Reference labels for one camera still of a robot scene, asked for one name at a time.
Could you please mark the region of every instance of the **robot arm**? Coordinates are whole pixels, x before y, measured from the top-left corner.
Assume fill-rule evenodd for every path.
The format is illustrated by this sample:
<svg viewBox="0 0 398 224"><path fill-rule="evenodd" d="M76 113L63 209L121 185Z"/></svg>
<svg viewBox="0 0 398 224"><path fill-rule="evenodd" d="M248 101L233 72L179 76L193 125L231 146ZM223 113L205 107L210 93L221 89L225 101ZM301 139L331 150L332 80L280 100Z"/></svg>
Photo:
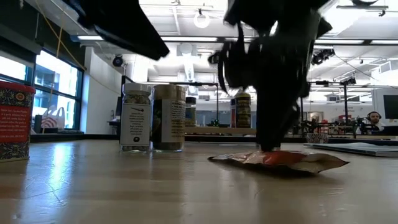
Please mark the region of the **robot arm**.
<svg viewBox="0 0 398 224"><path fill-rule="evenodd" d="M224 76L230 88L257 91L257 143L271 151L282 141L299 118L297 100L310 92L307 72L315 39L331 25L318 13L328 0L235 0L224 20L236 25L239 37L227 42L221 51L209 58L218 64L218 78L224 91ZM278 27L270 35L275 22ZM246 53L241 23L261 34Z"/></svg>

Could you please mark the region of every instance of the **spice jar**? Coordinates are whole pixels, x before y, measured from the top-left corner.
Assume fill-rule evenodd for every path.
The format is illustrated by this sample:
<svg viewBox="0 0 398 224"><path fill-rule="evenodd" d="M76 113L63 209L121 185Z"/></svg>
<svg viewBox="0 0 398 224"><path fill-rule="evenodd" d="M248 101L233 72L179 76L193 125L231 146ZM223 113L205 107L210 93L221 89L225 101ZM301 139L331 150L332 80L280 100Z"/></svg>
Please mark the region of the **spice jar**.
<svg viewBox="0 0 398 224"><path fill-rule="evenodd" d="M150 149L150 87L138 83L123 85L120 145L124 152Z"/></svg>
<svg viewBox="0 0 398 224"><path fill-rule="evenodd" d="M197 122L197 99L188 96L185 99L185 127L195 127Z"/></svg>
<svg viewBox="0 0 398 224"><path fill-rule="evenodd" d="M236 103L236 127L251 128L251 96L242 92L235 95Z"/></svg>
<svg viewBox="0 0 398 224"><path fill-rule="evenodd" d="M156 85L152 94L151 141L157 151L181 151L185 140L185 89Z"/></svg>
<svg viewBox="0 0 398 224"><path fill-rule="evenodd" d="M231 128L236 128L236 101L235 99L231 99Z"/></svg>

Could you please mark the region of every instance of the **computer monitor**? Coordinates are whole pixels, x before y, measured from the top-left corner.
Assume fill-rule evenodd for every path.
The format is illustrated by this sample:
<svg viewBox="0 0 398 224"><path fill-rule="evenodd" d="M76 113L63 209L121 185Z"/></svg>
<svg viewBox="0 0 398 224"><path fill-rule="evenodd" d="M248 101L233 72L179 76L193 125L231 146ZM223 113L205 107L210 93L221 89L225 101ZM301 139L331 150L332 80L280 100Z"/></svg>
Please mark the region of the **computer monitor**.
<svg viewBox="0 0 398 224"><path fill-rule="evenodd" d="M384 95L386 119L398 119L398 95Z"/></svg>

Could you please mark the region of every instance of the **white label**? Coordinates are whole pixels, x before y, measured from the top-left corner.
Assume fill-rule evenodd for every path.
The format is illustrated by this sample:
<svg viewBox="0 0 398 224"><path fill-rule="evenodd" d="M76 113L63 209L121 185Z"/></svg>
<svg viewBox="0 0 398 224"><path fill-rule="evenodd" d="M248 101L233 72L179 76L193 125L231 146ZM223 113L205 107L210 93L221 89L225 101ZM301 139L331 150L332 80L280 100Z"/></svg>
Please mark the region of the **white label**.
<svg viewBox="0 0 398 224"><path fill-rule="evenodd" d="M122 105L120 144L149 146L150 105L124 103Z"/></svg>
<svg viewBox="0 0 398 224"><path fill-rule="evenodd" d="M185 102L162 100L162 142L184 142Z"/></svg>

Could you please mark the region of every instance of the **crinkled plastic bag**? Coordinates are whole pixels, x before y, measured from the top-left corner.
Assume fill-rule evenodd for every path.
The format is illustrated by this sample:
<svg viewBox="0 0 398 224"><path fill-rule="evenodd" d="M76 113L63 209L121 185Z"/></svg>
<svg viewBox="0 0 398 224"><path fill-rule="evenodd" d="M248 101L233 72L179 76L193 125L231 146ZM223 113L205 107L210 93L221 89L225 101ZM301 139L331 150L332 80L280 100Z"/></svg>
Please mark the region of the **crinkled plastic bag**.
<svg viewBox="0 0 398 224"><path fill-rule="evenodd" d="M209 160L236 161L241 164L258 164L268 168L283 167L312 174L349 163L328 154L298 151L240 152L210 157Z"/></svg>

